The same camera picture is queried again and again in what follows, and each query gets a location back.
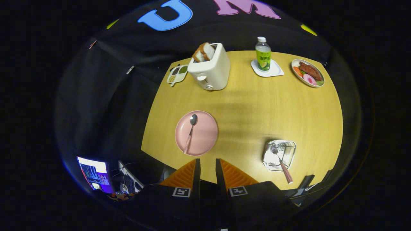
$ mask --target bread slice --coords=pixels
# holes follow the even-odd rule
[[[196,61],[196,62],[204,62],[204,56],[203,56],[203,54],[200,52],[200,49],[198,48],[197,50],[196,50],[196,52],[194,52],[194,54],[193,54],[193,59]]]
[[[210,61],[214,56],[214,47],[212,47],[209,43],[205,42],[200,45],[199,47],[200,52],[203,54],[204,59],[206,61]]]

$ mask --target screen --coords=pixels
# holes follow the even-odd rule
[[[109,181],[107,164],[105,162],[84,159],[81,157],[77,157],[77,160],[79,161],[84,177],[92,189],[101,189],[106,193],[114,192]]]

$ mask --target spoon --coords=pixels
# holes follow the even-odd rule
[[[187,141],[185,142],[185,147],[184,147],[184,151],[183,151],[184,154],[187,154],[188,146],[190,145],[191,134],[193,133],[193,127],[197,123],[197,115],[196,114],[193,114],[190,117],[190,123],[191,123],[191,131],[190,131],[190,135],[188,135],[188,137],[187,137]]]
[[[278,150],[277,150],[277,148],[276,148],[275,146],[271,146],[271,152],[272,152],[274,155],[277,155],[277,156],[278,156]],[[285,165],[282,163],[282,160],[281,160],[280,156],[278,156],[278,159],[280,160],[280,165],[281,165],[281,168],[283,169],[283,172],[284,172],[285,178],[287,179],[288,184],[292,184],[294,181],[293,181],[290,173],[288,172],[288,170],[287,170],[287,168],[285,167]]]

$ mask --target striped spoon handle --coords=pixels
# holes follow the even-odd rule
[[[283,169],[285,178],[287,178],[287,182],[288,184],[292,184],[293,183],[293,179],[290,175],[290,173],[288,172],[287,168],[285,167],[285,165],[281,162],[281,168]]]
[[[190,145],[190,140],[191,140],[191,135],[188,135],[187,141],[185,142],[185,147],[184,147],[184,154],[187,154],[188,146]]]

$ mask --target letter m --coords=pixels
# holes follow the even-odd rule
[[[214,0],[214,2],[217,3],[218,7],[220,8],[220,10],[217,11],[217,14],[219,15],[238,14],[238,10],[230,7],[230,5],[228,4],[228,2],[230,2],[231,4],[235,5],[237,8],[239,8],[240,10],[242,10],[243,12],[247,14],[251,13],[253,9],[253,5],[254,5],[257,8],[255,12],[258,15],[268,17],[268,18],[281,19],[281,17],[278,16],[270,6],[262,2],[259,2],[259,1],[255,1],[255,0]]]

